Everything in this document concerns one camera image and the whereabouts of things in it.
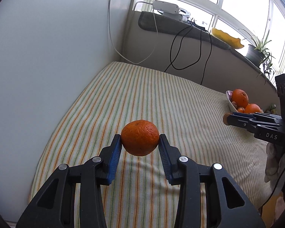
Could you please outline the white gloved right hand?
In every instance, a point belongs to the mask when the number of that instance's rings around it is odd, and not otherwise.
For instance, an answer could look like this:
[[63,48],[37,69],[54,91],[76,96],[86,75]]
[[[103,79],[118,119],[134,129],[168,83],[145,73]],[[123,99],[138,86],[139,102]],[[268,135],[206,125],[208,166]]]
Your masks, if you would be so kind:
[[269,142],[266,154],[265,182],[274,185],[285,168],[285,148]]

